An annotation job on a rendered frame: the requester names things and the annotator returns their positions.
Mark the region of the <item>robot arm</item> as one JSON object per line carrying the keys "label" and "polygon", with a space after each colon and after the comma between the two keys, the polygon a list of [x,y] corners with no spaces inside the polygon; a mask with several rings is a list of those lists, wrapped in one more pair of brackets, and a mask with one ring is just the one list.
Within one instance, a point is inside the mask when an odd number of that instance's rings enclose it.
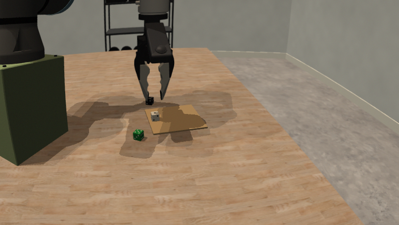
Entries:
{"label": "robot arm", "polygon": [[[66,11],[74,0],[0,0],[0,65],[17,64],[45,57],[37,27],[37,15]],[[169,0],[139,0],[141,15],[162,15]],[[172,52],[164,24],[145,23],[144,33],[151,63],[171,62]]]}

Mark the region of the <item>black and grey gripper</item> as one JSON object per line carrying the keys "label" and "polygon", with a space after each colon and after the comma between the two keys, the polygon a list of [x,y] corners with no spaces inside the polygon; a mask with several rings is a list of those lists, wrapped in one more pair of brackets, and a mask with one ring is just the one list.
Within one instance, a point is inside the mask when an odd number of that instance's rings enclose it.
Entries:
{"label": "black and grey gripper", "polygon": [[[168,13],[162,14],[162,15],[141,15],[139,14],[139,20],[144,20],[145,23],[159,23],[160,20],[162,19],[168,19]],[[134,59],[134,67],[135,71],[143,92],[143,95],[148,101],[149,97],[149,92],[147,91],[148,88],[148,82],[147,82],[147,77],[150,73],[150,68],[147,66],[147,64],[150,63],[150,58],[148,54],[148,48],[146,44],[146,39],[145,39],[145,34],[141,36],[137,36],[137,51],[136,52],[136,57]],[[146,64],[147,63],[147,64]],[[163,100],[172,72],[174,68],[174,57],[172,55],[171,62],[166,62],[166,63],[160,63],[158,66],[160,76],[161,76],[161,90],[160,90],[160,95],[161,95],[161,100]]]}

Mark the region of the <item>green die with white pips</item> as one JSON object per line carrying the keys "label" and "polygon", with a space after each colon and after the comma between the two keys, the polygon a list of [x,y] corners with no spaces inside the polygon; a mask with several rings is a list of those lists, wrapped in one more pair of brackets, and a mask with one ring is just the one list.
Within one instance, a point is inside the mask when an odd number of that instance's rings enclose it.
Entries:
{"label": "green die with white pips", "polygon": [[143,138],[144,138],[144,131],[143,130],[136,129],[133,132],[133,139],[134,140],[141,141]]}

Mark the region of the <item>beige and black die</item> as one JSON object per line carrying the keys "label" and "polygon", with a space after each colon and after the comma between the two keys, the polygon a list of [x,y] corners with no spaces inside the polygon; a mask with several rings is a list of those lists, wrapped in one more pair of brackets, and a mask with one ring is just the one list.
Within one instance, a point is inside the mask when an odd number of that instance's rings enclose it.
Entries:
{"label": "beige and black die", "polygon": [[159,116],[159,112],[158,111],[151,112],[151,120],[152,121],[159,121],[160,120],[160,116]]}

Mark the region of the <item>black die with white pips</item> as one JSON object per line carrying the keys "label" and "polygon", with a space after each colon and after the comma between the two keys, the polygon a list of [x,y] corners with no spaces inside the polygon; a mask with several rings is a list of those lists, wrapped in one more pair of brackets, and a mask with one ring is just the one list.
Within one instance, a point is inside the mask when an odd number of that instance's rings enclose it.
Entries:
{"label": "black die with white pips", "polygon": [[152,105],[153,103],[154,103],[154,97],[149,96],[148,101],[145,100],[146,105]]}

